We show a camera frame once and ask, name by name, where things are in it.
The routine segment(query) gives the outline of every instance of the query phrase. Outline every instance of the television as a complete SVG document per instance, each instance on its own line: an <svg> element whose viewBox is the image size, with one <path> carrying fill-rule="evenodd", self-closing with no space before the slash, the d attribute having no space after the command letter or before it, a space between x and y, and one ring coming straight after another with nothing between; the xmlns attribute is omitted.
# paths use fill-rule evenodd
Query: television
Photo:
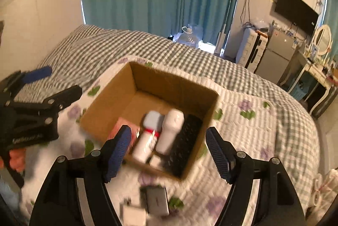
<svg viewBox="0 0 338 226"><path fill-rule="evenodd" d="M312 35L318 13L302 0L277 0L275 12L292 22L295 26Z"/></svg>

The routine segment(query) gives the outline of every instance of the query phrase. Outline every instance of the cable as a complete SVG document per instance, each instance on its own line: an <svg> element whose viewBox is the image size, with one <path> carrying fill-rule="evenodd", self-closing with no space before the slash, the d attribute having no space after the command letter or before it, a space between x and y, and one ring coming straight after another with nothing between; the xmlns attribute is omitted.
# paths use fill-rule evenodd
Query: cable
<svg viewBox="0 0 338 226"><path fill-rule="evenodd" d="M305 40L308 38L308 35L305 36L304 40L300 40L298 37L295 37L299 42L302 42L302 44L305 42Z"/></svg>
<svg viewBox="0 0 338 226"><path fill-rule="evenodd" d="M291 26L290 26L290 28L288 29L288 32L290 32L290 31L291 31L291 28L292 28L292 23L291 23Z"/></svg>
<svg viewBox="0 0 338 226"><path fill-rule="evenodd" d="M321 14L322 14L322 5L323 5L322 0L317 0L316 6L315 6L315 9L314 9L314 10L316 10L317 5L319 5L319 12L318 12L318 15L321 15Z"/></svg>
<svg viewBox="0 0 338 226"><path fill-rule="evenodd" d="M245 16L246 16L246 3L247 3L247 1L248 1L249 22L245 22L244 23ZM245 29L254 27L254 25L251 24L251 18L250 18L250 0L244 0L244 5L243 5L243 9L242 9L242 13L241 13L240 19L241 19L242 27L244 27Z"/></svg>

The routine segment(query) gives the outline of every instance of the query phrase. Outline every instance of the green leaf pattern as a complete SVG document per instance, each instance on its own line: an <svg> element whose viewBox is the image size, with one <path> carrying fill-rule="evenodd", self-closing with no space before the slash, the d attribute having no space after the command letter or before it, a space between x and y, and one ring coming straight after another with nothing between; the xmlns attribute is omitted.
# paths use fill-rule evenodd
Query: green leaf pattern
<svg viewBox="0 0 338 226"><path fill-rule="evenodd" d="M100 90L100 88L101 88L100 85L93 87L93 88L87 93L87 95L88 95L89 97L93 97L94 95L96 95L96 94L98 93L98 91Z"/></svg>
<svg viewBox="0 0 338 226"><path fill-rule="evenodd" d="M49 145L49 143L50 143L50 141L42 142L42 143L40 143L40 146L44 148L44 147L47 147Z"/></svg>
<svg viewBox="0 0 338 226"><path fill-rule="evenodd" d="M266 109L267 107L271 107L271 105L268 102L264 101L263 107Z"/></svg>
<svg viewBox="0 0 338 226"><path fill-rule="evenodd" d="M84 156L87 156L90 154L92 150L94 150L94 143L91 140L86 139L84 145L85 145Z"/></svg>
<svg viewBox="0 0 338 226"><path fill-rule="evenodd" d="M168 202L168 206L170 209L183 209L184 203L178 197L171 197Z"/></svg>
<svg viewBox="0 0 338 226"><path fill-rule="evenodd" d="M207 145L203 143L202 147L200 148L198 154L197 154L197 160L200 159L203 156L206 156L208 153Z"/></svg>
<svg viewBox="0 0 338 226"><path fill-rule="evenodd" d="M85 114L85 112L87 111L87 108L84 108L82 110L82 114L79 116L79 118L76 120L76 123L80 123L81 117L83 117L83 115Z"/></svg>
<svg viewBox="0 0 338 226"><path fill-rule="evenodd" d="M250 110L250 111L241 111L240 115L243 116L246 119L249 119L249 120L256 117L256 113L253 110Z"/></svg>
<svg viewBox="0 0 338 226"><path fill-rule="evenodd" d="M214 112L214 120L220 120L223 116L223 111L222 109L218 109L218 111Z"/></svg>

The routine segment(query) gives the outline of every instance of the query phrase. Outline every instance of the cardboard box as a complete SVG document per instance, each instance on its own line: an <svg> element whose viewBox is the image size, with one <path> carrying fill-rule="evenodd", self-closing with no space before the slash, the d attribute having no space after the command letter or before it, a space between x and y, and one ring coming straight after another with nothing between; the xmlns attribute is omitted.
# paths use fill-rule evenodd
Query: cardboard box
<svg viewBox="0 0 338 226"><path fill-rule="evenodd" d="M140 133L143 131L143 118L150 110L166 115L169 110L176 108L185 115L193 114L199 117L203 125L180 179L138 162L131 154L125 156L128 163L148 173L183 180L204 142L217 99L217 92L211 89L180 76L130 62L97 96L81 118L80 126L104 144L120 116L140 126Z"/></svg>
<svg viewBox="0 0 338 226"><path fill-rule="evenodd" d="M333 69L333 77L338 79L338 69Z"/></svg>

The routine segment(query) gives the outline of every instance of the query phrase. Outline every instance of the gray refrigerator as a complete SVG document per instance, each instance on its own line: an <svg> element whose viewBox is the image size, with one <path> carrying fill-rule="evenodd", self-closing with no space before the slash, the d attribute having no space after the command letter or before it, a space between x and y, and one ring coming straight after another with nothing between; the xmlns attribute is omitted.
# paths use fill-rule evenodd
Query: gray refrigerator
<svg viewBox="0 0 338 226"><path fill-rule="evenodd" d="M293 37L274 29L255 74L277 84L295 52L293 41Z"/></svg>

